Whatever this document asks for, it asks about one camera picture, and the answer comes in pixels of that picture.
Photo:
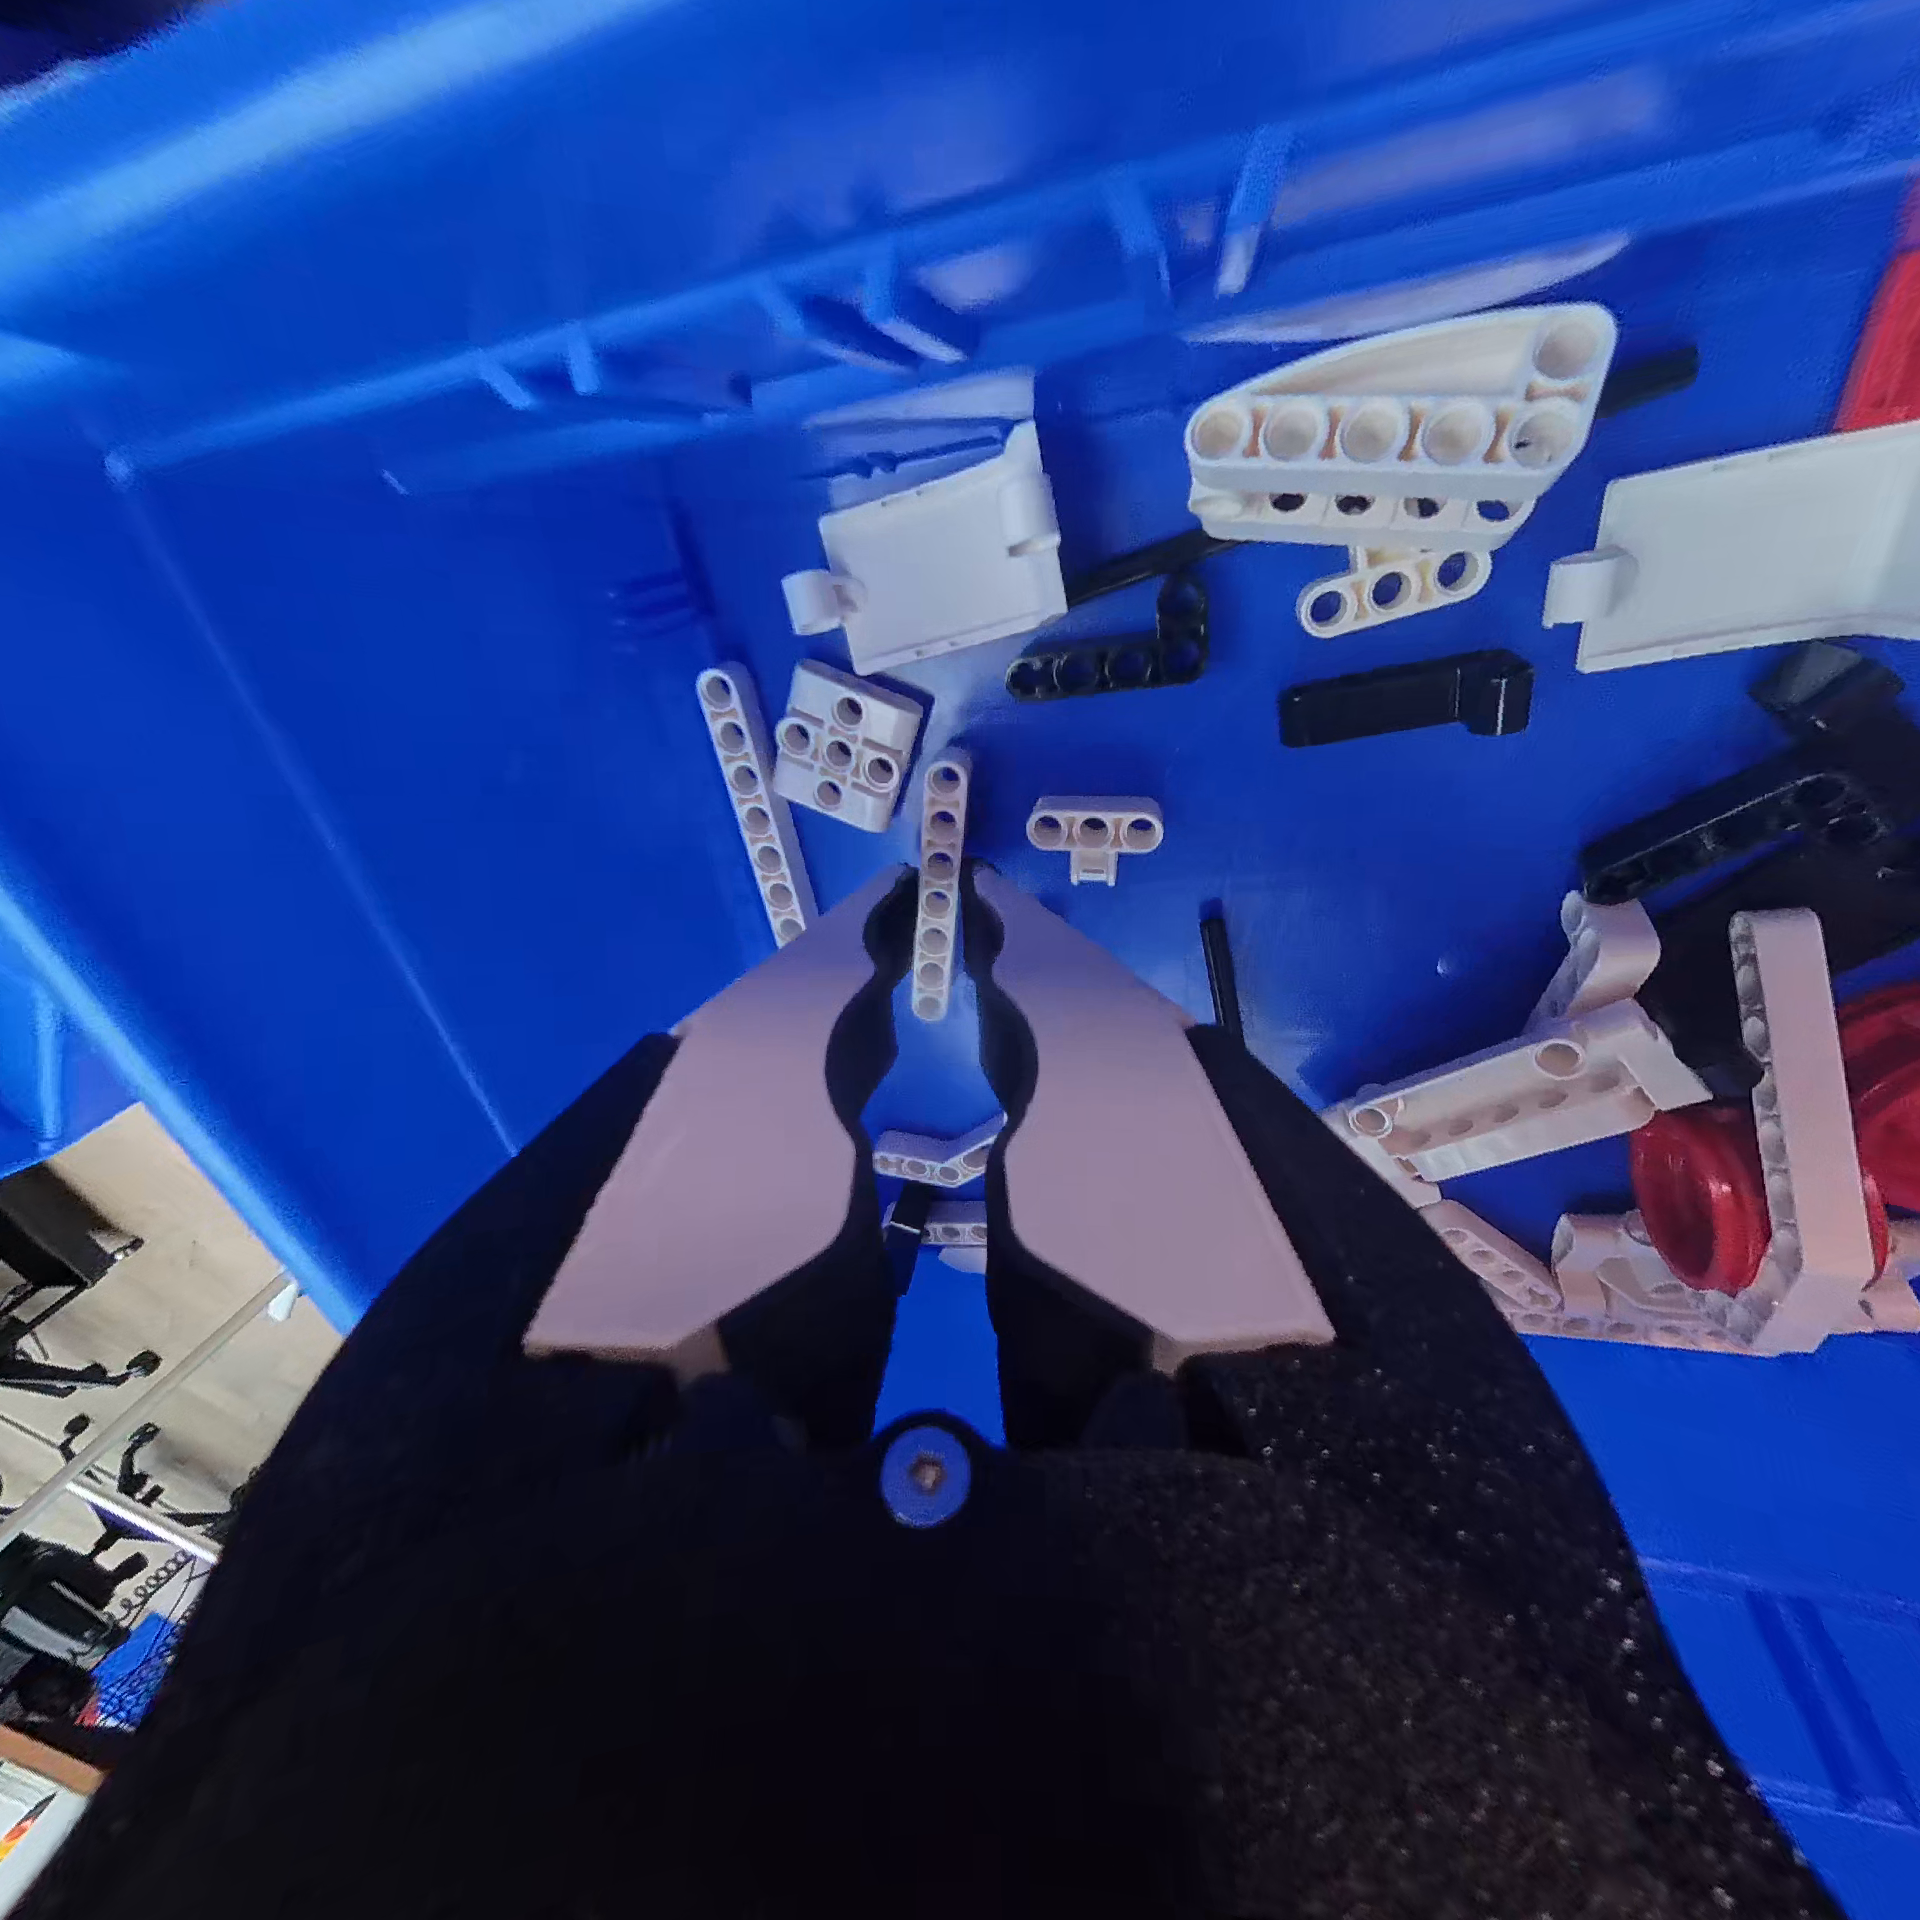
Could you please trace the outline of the white bent beam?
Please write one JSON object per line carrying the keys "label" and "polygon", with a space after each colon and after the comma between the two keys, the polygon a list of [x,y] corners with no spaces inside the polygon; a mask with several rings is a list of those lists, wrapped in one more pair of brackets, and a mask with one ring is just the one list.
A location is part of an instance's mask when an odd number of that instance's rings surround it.
{"label": "white bent beam", "polygon": [[985,1177],[992,1144],[1006,1126],[998,1110],[961,1135],[930,1135],[891,1126],[874,1141],[871,1160],[881,1177],[934,1189],[959,1189]]}

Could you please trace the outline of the blue plastic bin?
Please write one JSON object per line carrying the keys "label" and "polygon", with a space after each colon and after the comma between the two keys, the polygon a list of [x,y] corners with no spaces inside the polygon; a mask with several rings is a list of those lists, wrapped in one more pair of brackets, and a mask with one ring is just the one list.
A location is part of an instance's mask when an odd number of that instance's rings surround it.
{"label": "blue plastic bin", "polygon": [[[1915,176],[1915,3],[6,3],[6,939],[345,1344],[23,1915],[1915,1915],[1915,1336],[1520,1334],[1321,1110],[1515,1040],[1578,857],[1783,751],[1768,645],[1585,673],[1606,489],[1825,437]],[[1191,566],[1207,673],[1017,704],[1163,579],[859,677],[829,512],[1033,421],[1064,579],[1194,526],[1309,353],[1618,322],[1451,608]],[[1527,728],[1286,687],[1534,662]],[[781,949],[698,677],[971,754],[970,867],[1197,1022],[1328,1309],[1154,1360],[871,1195],[728,1360],[527,1329],[673,1031]],[[1071,885],[1040,797],[1161,807]],[[1199,935],[1226,907],[1243,1043]]]}

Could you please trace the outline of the white large panel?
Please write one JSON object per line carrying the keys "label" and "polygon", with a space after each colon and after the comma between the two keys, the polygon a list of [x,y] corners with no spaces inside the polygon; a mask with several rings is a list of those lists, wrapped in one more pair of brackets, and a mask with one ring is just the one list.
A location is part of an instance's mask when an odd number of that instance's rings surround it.
{"label": "white large panel", "polygon": [[1805,640],[1919,637],[1919,421],[1614,480],[1557,559],[1585,673]]}

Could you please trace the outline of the white small panel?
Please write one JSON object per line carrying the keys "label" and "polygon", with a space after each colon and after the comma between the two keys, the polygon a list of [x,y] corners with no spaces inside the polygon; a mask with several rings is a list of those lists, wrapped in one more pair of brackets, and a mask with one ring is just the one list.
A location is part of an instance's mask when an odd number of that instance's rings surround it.
{"label": "white small panel", "polygon": [[792,631],[842,631],[859,677],[1037,633],[1069,611],[1062,523],[1033,421],[983,462],[818,520],[824,565],[784,575]]}

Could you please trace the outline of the black long axle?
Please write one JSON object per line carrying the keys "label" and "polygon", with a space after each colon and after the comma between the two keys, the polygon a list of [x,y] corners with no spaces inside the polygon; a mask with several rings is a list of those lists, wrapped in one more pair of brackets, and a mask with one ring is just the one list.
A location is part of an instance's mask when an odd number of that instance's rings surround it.
{"label": "black long axle", "polygon": [[1066,582],[1066,606],[1082,608],[1111,592],[1163,579],[1166,575],[1200,566],[1216,555],[1232,553],[1237,545],[1240,542],[1235,539],[1216,536],[1194,526],[1179,534],[1169,534],[1082,569]]}

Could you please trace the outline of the white angled beam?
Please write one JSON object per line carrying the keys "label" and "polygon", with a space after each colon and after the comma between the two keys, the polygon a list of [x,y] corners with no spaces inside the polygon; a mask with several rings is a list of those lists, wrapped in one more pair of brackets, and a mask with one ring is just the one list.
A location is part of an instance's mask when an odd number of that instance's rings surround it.
{"label": "white angled beam", "polygon": [[1712,1097],[1639,990],[1663,960],[1642,903],[1562,904],[1568,954],[1522,1033],[1321,1110],[1392,1193],[1426,1210],[1475,1171],[1635,1134]]}

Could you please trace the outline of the white short straight beam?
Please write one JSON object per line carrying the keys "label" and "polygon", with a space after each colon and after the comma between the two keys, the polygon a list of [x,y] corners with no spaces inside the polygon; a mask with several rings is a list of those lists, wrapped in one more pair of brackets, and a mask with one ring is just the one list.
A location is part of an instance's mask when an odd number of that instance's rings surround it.
{"label": "white short straight beam", "polygon": [[947,1018],[962,942],[961,877],[970,824],[971,754],[947,746],[928,758],[920,821],[920,899],[910,966],[910,1010]]}

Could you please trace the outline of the black flat connector piece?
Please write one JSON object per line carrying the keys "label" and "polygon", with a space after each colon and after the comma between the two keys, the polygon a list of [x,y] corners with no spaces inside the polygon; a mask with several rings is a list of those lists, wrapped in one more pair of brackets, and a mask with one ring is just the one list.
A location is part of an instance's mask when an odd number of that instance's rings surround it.
{"label": "black flat connector piece", "polygon": [[1534,681],[1534,662],[1510,649],[1315,678],[1283,690],[1281,744],[1317,749],[1429,728],[1513,736],[1529,727]]}

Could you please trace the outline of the white open frame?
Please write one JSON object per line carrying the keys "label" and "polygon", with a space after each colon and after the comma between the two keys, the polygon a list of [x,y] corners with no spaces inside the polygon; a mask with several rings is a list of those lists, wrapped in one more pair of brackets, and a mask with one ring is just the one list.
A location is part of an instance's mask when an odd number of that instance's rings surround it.
{"label": "white open frame", "polygon": [[1681,1282],[1649,1243],[1637,1195],[1630,1210],[1560,1216],[1547,1259],[1443,1198],[1424,1224],[1515,1331],[1739,1358],[1915,1331],[1915,1221],[1893,1216],[1862,1170],[1818,915],[1738,914],[1730,957],[1758,1069],[1734,1101],[1758,1126],[1771,1224],[1758,1277],[1736,1297]]}

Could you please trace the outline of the white small pin connector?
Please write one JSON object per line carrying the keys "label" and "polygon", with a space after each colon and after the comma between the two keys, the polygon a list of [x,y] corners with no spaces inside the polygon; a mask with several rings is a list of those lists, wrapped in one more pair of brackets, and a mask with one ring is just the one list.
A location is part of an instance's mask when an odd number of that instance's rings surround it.
{"label": "white small pin connector", "polygon": [[1161,849],[1161,805],[1144,797],[1040,797],[1025,821],[1027,842],[1066,858],[1069,882],[1114,887],[1125,857]]}

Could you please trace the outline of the red flat piece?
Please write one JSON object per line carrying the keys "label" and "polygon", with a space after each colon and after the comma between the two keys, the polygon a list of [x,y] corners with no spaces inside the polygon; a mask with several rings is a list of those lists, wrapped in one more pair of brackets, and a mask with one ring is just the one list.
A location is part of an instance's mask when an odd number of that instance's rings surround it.
{"label": "red flat piece", "polygon": [[1842,379],[1832,421],[1835,433],[1919,417],[1919,182],[1912,182],[1896,229]]}

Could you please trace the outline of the black thick beam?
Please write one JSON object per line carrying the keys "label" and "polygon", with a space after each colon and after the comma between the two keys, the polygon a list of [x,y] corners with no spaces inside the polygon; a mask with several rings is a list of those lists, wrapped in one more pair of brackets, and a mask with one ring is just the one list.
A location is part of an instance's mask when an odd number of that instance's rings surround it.
{"label": "black thick beam", "polygon": [[1758,1080],[1743,1042],[1734,915],[1816,911],[1834,976],[1919,935],[1919,731],[1905,678],[1851,634],[1790,649],[1750,694],[1787,733],[1783,751],[1578,857],[1590,904],[1686,891],[1651,909],[1663,952],[1635,995],[1715,1097]]}

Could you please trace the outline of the black L-shaped beam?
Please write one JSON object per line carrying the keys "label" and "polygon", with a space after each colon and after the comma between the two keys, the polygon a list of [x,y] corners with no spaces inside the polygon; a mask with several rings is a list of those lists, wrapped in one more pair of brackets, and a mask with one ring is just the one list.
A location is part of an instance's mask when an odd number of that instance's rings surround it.
{"label": "black L-shaped beam", "polygon": [[1040,647],[1009,662],[1003,690],[1032,705],[1184,687],[1207,673],[1209,654],[1209,594],[1184,571],[1163,579],[1153,631]]}

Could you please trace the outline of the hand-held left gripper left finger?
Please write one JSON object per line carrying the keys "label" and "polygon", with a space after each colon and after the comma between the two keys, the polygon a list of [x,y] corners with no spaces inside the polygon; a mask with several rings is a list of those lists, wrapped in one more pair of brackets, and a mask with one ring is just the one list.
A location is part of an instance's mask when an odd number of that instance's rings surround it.
{"label": "hand-held left gripper left finger", "polygon": [[722,1322],[825,1256],[874,1190],[920,882],[885,866],[673,1031],[671,1061],[525,1347],[728,1360]]}

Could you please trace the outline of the white square connector block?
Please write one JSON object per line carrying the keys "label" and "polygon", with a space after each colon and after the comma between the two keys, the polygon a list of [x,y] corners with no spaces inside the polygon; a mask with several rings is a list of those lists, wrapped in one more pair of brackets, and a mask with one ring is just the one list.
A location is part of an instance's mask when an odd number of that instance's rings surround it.
{"label": "white square connector block", "polygon": [[775,728],[773,790],[859,831],[888,831],[928,707],[922,698],[802,657]]}

